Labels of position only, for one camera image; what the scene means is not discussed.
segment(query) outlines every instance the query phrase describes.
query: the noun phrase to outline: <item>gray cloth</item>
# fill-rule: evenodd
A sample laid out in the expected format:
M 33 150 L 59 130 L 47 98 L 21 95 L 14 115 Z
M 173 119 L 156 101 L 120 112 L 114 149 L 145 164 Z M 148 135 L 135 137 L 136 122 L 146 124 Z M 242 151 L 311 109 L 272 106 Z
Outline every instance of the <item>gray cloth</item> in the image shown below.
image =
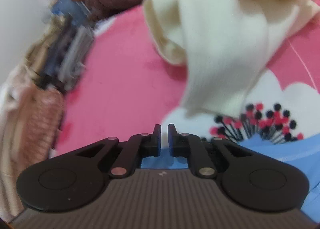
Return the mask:
M 80 26 L 73 39 L 68 52 L 61 64 L 58 80 L 64 84 L 66 91 L 76 85 L 84 70 L 84 59 L 94 40 L 94 34 L 90 27 Z

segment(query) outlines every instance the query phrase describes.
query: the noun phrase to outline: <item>bed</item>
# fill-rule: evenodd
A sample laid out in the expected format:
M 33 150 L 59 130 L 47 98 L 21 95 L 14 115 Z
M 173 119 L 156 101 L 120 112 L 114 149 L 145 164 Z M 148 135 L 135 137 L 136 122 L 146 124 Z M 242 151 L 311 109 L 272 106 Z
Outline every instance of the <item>bed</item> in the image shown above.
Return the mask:
M 66 97 L 57 154 L 109 136 L 126 141 L 133 134 L 152 132 L 154 124 L 159 123 L 163 127 L 162 155 L 145 159 L 142 167 L 185 168 L 184 159 L 169 156 L 168 124 L 174 123 L 178 132 L 207 140 L 227 136 L 301 169 L 310 181 L 310 192 L 302 210 L 320 222 L 320 26 L 317 22 L 307 24 L 287 39 L 268 63 L 246 98 L 245 123 L 240 118 L 190 113 L 179 107 L 186 86 L 186 69 L 173 67 L 157 55 L 141 7 L 117 15 L 106 26 L 107 30 L 102 27 L 99 31 L 88 55 L 83 78 Z M 270 111 L 277 114 L 282 127 L 276 129 L 271 124 L 268 132 L 264 132 Z M 257 112 L 261 113 L 260 118 L 256 118 Z

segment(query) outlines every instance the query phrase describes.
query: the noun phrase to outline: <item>cream knit fabric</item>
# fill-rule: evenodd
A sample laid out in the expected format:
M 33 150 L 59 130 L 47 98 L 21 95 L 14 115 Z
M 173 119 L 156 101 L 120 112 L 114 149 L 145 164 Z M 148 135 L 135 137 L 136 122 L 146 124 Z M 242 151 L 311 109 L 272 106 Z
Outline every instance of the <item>cream knit fabric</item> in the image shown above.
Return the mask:
M 188 64 L 182 105 L 238 117 L 282 41 L 318 11 L 311 0 L 144 0 L 160 55 Z

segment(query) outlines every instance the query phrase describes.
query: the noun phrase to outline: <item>beige fabric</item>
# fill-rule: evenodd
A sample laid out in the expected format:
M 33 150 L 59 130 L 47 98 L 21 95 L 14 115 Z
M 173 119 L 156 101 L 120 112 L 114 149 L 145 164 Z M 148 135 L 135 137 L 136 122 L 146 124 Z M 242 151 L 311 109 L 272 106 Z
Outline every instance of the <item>beige fabric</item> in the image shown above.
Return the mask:
M 58 38 L 62 30 L 64 20 L 65 19 L 63 17 L 60 18 L 53 16 L 42 38 L 33 44 L 27 52 L 25 56 L 26 66 L 30 71 L 29 75 L 31 79 L 35 81 L 38 79 L 38 74 L 47 60 L 48 49 Z
M 22 205 L 11 179 L 16 171 L 11 161 L 11 144 L 19 112 L 26 106 L 35 85 L 26 74 L 24 64 L 18 65 L 2 87 L 0 108 L 0 215 L 4 220 L 19 214 Z
M 47 158 L 64 99 L 55 88 L 36 87 L 23 61 L 2 87 L 0 100 L 0 216 L 9 221 L 23 210 L 17 177 Z
M 238 117 L 282 41 L 320 8 L 311 0 L 144 0 L 159 54 L 188 65 L 181 104 Z

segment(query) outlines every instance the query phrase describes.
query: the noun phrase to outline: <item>black and red dot pattern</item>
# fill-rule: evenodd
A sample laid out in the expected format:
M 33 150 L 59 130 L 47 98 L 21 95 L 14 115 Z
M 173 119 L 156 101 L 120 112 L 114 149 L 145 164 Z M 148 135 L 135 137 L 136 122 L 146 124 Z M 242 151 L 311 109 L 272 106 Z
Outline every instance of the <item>black and red dot pattern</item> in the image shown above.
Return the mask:
M 281 104 L 275 103 L 272 110 L 268 109 L 264 113 L 262 103 L 248 104 L 245 109 L 246 113 L 241 114 L 239 119 L 216 116 L 215 122 L 219 126 L 211 127 L 210 134 L 235 143 L 250 139 L 255 134 L 274 144 L 303 139 L 302 133 L 292 135 L 292 131 L 297 128 L 297 122 L 290 119 L 290 111 L 282 110 Z

